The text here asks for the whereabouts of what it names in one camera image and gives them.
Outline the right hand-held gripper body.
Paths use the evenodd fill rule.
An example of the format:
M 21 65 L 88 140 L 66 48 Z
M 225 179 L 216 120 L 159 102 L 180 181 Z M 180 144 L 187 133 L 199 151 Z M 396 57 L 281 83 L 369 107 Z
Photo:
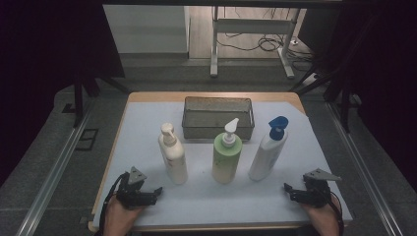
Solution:
M 331 190 L 328 181 L 340 181 L 341 178 L 317 168 L 316 170 L 305 173 L 303 180 L 307 191 L 314 196 L 311 206 L 323 207 L 331 200 Z

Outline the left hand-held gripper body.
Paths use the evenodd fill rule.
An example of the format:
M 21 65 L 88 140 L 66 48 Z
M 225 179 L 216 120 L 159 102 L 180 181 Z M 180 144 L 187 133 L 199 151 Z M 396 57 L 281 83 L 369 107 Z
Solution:
M 124 208 L 133 209 L 145 204 L 145 197 L 141 193 L 141 188 L 146 179 L 147 176 L 135 166 L 132 166 L 129 172 L 121 175 L 116 191 L 116 199 Z

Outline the cream pump bottle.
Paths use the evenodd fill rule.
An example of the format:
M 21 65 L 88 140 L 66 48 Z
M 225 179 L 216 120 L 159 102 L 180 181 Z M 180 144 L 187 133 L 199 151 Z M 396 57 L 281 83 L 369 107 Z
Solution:
M 171 123 L 161 125 L 158 143 L 168 176 L 175 184 L 184 184 L 188 180 L 185 150 Z

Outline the white bottle with blue pump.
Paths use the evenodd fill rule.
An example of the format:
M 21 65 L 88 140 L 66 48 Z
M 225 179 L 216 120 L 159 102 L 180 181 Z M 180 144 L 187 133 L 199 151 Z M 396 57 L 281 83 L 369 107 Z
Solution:
M 251 180 L 263 180 L 271 173 L 287 140 L 288 123 L 284 116 L 278 116 L 268 122 L 270 130 L 262 138 L 249 171 Z

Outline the grey mesh basket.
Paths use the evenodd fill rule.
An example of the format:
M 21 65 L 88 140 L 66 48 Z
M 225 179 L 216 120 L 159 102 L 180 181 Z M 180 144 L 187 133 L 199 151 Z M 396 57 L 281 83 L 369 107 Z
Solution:
M 187 96 L 182 128 L 185 139 L 214 139 L 238 118 L 236 135 L 249 141 L 255 128 L 252 100 L 245 97 Z

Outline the person's left hand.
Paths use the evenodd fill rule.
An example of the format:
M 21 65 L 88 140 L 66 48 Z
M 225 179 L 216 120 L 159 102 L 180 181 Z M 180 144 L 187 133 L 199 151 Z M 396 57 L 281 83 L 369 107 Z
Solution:
M 143 210 L 142 207 L 126 209 L 112 197 L 105 214 L 103 236 L 126 236 Z

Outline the green pump bottle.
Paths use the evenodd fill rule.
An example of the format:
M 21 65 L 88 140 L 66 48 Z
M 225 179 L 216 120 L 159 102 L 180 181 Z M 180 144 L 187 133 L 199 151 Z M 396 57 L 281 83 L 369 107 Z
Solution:
M 217 135 L 213 142 L 212 170 L 213 179 L 221 184 L 230 183 L 236 174 L 242 140 L 235 134 L 239 119 L 234 118 L 224 126 L 224 132 Z

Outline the black stand leg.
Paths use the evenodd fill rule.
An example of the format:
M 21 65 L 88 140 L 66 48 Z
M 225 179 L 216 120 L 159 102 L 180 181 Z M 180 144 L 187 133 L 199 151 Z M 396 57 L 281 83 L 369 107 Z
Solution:
M 322 86 L 326 83 L 329 83 L 327 90 L 325 91 L 323 98 L 327 102 L 335 101 L 338 95 L 341 95 L 340 103 L 340 124 L 345 132 L 349 133 L 350 129 L 348 126 L 348 112 L 350 107 L 350 91 L 351 91 L 351 82 L 346 77 L 343 76 L 345 72 L 344 69 L 335 69 L 327 74 L 319 76 L 313 82 L 308 84 L 305 87 L 300 88 L 300 86 L 318 69 L 317 65 L 313 65 L 306 74 L 290 89 L 298 95 L 305 94 L 313 89 L 316 89 L 319 86 Z
M 132 92 L 130 89 L 123 86 L 111 77 L 99 76 L 98 78 L 125 94 L 130 94 Z M 74 101 L 76 115 L 74 122 L 75 128 L 81 124 L 84 117 L 83 90 L 87 92 L 89 97 L 97 97 L 100 94 L 100 88 L 95 76 L 77 72 L 74 76 Z

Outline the dark curtain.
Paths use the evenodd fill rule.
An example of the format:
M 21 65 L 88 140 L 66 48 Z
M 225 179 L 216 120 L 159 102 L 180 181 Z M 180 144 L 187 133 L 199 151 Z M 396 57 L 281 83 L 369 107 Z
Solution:
M 0 186 L 29 149 L 55 94 L 124 75 L 104 0 L 0 0 Z
M 351 91 L 363 123 L 417 191 L 417 0 L 377 0 L 369 11 L 310 9 L 298 38 L 317 59 L 329 55 L 324 68 L 332 70 L 371 16 L 347 69 Z

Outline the white cabinet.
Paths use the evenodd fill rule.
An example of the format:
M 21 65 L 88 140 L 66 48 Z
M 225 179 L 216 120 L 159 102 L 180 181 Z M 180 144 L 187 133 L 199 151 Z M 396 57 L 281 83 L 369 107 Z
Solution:
M 188 53 L 188 6 L 104 5 L 119 53 Z

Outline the aluminium rail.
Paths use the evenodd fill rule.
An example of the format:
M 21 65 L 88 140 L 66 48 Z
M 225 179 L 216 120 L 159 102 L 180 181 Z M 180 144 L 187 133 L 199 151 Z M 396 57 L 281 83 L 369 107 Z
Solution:
M 81 118 L 79 125 L 72 129 L 69 138 L 66 140 L 65 145 L 52 165 L 15 236 L 32 236 L 34 234 L 57 188 L 57 185 L 63 176 L 82 132 L 89 121 L 95 104 L 95 98 L 92 98 L 87 102 L 85 115 Z
M 354 143 L 351 135 L 343 128 L 341 124 L 341 115 L 338 113 L 337 107 L 332 103 L 327 103 L 327 108 L 388 236 L 403 236 L 403 232 L 398 225 L 396 217 L 388 206 L 387 200 L 383 196 L 380 188 L 377 186 L 362 154 Z

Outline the white metal desk frame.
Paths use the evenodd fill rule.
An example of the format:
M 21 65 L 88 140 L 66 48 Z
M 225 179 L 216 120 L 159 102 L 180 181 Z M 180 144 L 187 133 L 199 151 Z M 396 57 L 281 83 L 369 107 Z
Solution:
M 209 74 L 217 77 L 217 35 L 221 33 L 249 33 L 249 34 L 284 34 L 283 46 L 277 53 L 288 79 L 295 77 L 292 67 L 287 59 L 289 44 L 295 31 L 300 9 L 296 9 L 290 20 L 249 20 L 249 19 L 220 19 L 218 7 L 212 12 L 212 44 L 210 54 Z

